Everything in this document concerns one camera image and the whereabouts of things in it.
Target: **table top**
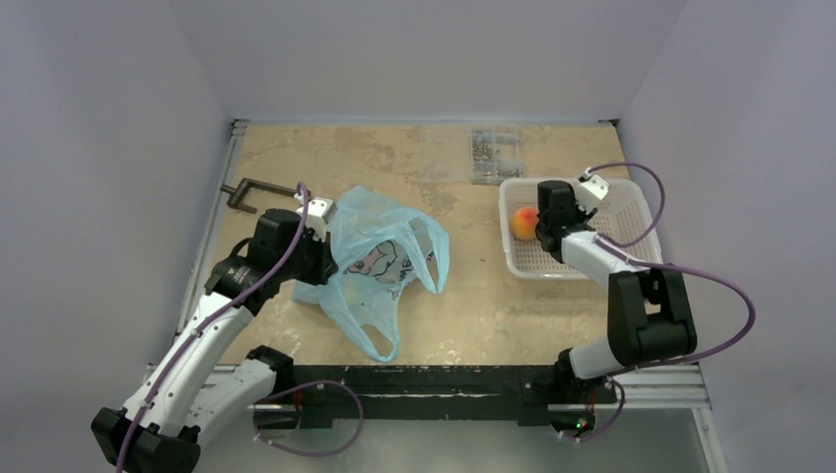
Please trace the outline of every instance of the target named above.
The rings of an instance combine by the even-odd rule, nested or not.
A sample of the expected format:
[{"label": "table top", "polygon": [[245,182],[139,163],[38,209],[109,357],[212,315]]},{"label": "table top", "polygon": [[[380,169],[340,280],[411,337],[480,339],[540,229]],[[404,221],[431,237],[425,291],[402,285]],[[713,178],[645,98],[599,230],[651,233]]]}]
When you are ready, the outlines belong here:
[{"label": "table top", "polygon": [[[525,176],[574,177],[589,166],[623,161],[615,129],[606,126],[520,126]],[[499,187],[419,182],[421,126],[250,125],[234,182],[249,177],[289,187],[302,180],[312,195],[338,200],[363,185],[421,210],[450,234],[444,291],[413,282],[398,307],[400,365],[549,365],[564,349],[603,335],[606,296],[590,281],[522,281],[506,266]],[[604,177],[628,178],[623,168]],[[295,209],[287,197],[251,190],[259,212]],[[250,237],[257,215],[225,208],[213,263]],[[258,345],[299,365],[372,365],[318,305],[294,303],[282,286],[221,359],[238,364]],[[382,354],[388,345],[372,337]]]}]

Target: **peach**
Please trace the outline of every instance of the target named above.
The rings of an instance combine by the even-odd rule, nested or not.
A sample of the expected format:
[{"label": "peach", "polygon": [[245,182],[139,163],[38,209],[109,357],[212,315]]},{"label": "peach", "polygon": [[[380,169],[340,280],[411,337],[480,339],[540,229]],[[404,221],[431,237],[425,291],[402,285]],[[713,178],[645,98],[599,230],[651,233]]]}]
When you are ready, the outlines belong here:
[{"label": "peach", "polygon": [[534,239],[539,212],[533,207],[522,207],[511,218],[511,231],[517,239]]}]

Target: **plastic bag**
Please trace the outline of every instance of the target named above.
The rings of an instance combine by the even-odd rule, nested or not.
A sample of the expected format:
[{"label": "plastic bag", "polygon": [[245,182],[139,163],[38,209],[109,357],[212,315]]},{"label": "plastic bag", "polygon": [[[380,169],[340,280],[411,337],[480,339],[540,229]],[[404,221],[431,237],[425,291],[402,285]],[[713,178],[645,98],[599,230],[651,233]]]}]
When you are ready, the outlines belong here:
[{"label": "plastic bag", "polygon": [[[390,362],[400,348],[400,293],[416,277],[428,291],[442,291],[450,269],[450,237],[427,214],[362,186],[340,197],[328,231],[339,271],[324,286],[297,283],[293,298],[319,304],[367,355]],[[428,268],[433,259],[438,265],[438,284]],[[366,324],[391,342],[388,355],[378,353],[363,331]]]}]

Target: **wall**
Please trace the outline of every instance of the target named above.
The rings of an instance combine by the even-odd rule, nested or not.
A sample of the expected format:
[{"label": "wall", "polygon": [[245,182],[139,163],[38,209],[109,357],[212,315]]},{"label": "wall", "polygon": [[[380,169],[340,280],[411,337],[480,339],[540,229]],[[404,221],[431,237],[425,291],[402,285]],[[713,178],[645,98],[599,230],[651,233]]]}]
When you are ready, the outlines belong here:
[{"label": "wall", "polygon": [[[667,184],[666,257],[739,281],[759,308],[704,362],[734,472],[836,460],[834,23],[828,0],[689,0],[619,126],[628,160]],[[702,346],[742,325],[724,290],[691,297]]]},{"label": "wall", "polygon": [[622,114],[685,0],[171,0],[235,117]]},{"label": "wall", "polygon": [[171,343],[228,124],[163,0],[2,0],[0,64],[0,471],[112,471],[90,422]]}]

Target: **white plastic basket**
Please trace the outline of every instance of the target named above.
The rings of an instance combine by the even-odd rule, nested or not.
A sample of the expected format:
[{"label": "white plastic basket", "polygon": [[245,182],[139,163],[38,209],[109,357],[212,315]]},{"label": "white plastic basket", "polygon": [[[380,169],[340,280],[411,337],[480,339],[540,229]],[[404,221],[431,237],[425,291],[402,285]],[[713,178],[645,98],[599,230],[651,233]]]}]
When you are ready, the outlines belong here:
[{"label": "white plastic basket", "polygon": [[[502,227],[502,248],[508,269],[520,279],[587,279],[584,273],[555,261],[535,240],[516,239],[509,222],[522,207],[537,207],[537,183],[543,180],[578,182],[571,177],[516,177],[499,186],[499,216]],[[593,229],[613,237],[616,241],[630,241],[638,237],[650,224],[648,202],[642,189],[628,179],[608,179],[609,193],[598,206],[598,212],[589,225]],[[662,250],[656,231],[626,252],[647,261],[662,262]]]}]

